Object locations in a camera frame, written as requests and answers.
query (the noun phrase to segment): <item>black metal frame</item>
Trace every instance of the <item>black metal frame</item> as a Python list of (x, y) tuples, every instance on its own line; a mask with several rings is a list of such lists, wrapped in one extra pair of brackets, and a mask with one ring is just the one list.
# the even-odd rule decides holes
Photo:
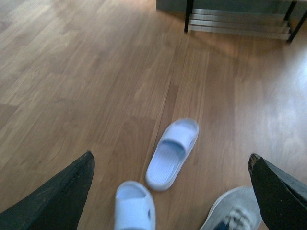
[(189, 25), (189, 20), (190, 20), (190, 14), (192, 14), (193, 11), (193, 4), (194, 0), (187, 0), (187, 7), (186, 7), (186, 20), (184, 24), (184, 32), (188, 32), (188, 25)]
[[(293, 12), (294, 7), (296, 6), (298, 1), (292, 1), (286, 14), (284, 17), (284, 21), (288, 21), (290, 19), (290, 15)], [(185, 19), (185, 24), (184, 24), (184, 32), (187, 33), (188, 32), (188, 26), (189, 26), (189, 20), (190, 20), (190, 15), (192, 14), (193, 11), (193, 4), (194, 4), (194, 0), (187, 0), (187, 7), (186, 7), (186, 19)], [(294, 39), (294, 37), (296, 36), (297, 32), (299, 31), (299, 29), (302, 27), (304, 21), (307, 19), (307, 10), (305, 11), (304, 15), (302, 16), (301, 20), (299, 21), (298, 25), (296, 26), (296, 28), (294, 30), (292, 30), (290, 23), (288, 23), (289, 27), (290, 27), (290, 31), (289, 31), (289, 38), (287, 40), (288, 43), (291, 43)]]

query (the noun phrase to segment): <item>shoelace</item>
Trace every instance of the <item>shoelace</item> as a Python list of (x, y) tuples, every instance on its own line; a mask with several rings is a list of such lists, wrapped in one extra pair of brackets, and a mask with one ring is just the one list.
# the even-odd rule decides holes
[(228, 225), (228, 230), (253, 230), (248, 216), (236, 207), (230, 211), (223, 222)]

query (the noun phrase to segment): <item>metal shoe rack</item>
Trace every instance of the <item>metal shoe rack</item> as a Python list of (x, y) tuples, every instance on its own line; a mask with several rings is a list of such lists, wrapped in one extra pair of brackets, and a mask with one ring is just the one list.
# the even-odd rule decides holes
[(292, 1), (286, 14), (244, 13), (194, 9), (194, 0), (187, 0), (184, 32), (188, 30), (223, 34), (251, 35), (292, 42), (307, 18), (307, 10), (296, 28), (292, 29), (289, 19), (297, 4)]

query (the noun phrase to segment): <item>slide sandal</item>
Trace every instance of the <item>slide sandal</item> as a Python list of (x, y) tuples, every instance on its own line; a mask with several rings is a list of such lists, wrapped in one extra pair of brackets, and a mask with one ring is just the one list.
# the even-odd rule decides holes
[(154, 200), (144, 185), (126, 181), (118, 187), (114, 230), (155, 230)]
[(196, 121), (183, 118), (165, 130), (146, 172), (146, 182), (152, 189), (165, 191), (173, 184), (194, 147), (199, 129)]

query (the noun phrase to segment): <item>white sneaker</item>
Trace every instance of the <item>white sneaker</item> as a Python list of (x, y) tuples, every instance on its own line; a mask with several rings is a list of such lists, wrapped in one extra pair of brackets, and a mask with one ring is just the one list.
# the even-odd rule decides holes
[(213, 230), (220, 222), (229, 230), (256, 230), (262, 222), (253, 187), (239, 187), (221, 195), (200, 230)]

